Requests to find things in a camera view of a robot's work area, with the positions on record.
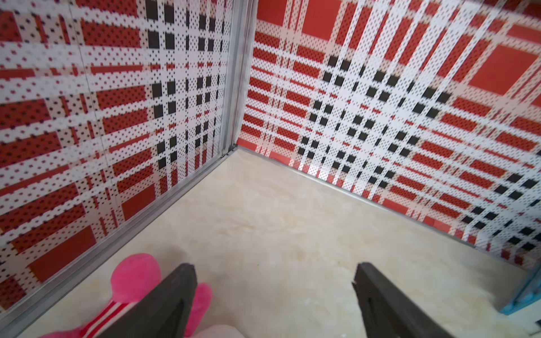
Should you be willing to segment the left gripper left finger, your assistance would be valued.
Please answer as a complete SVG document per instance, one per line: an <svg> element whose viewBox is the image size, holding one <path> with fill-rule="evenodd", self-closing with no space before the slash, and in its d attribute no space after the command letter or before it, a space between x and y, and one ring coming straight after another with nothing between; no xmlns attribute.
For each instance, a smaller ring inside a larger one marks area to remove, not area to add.
<svg viewBox="0 0 541 338"><path fill-rule="evenodd" d="M192 264L182 263L100 337L183 337L197 288Z"/></svg>

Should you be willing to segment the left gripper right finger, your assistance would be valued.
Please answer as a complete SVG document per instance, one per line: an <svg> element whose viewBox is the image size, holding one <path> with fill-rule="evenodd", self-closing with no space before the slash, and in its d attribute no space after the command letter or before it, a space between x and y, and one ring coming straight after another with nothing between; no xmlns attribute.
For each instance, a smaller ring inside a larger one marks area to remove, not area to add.
<svg viewBox="0 0 541 338"><path fill-rule="evenodd" d="M357 265L352 283L367 337L450 337L373 264Z"/></svg>

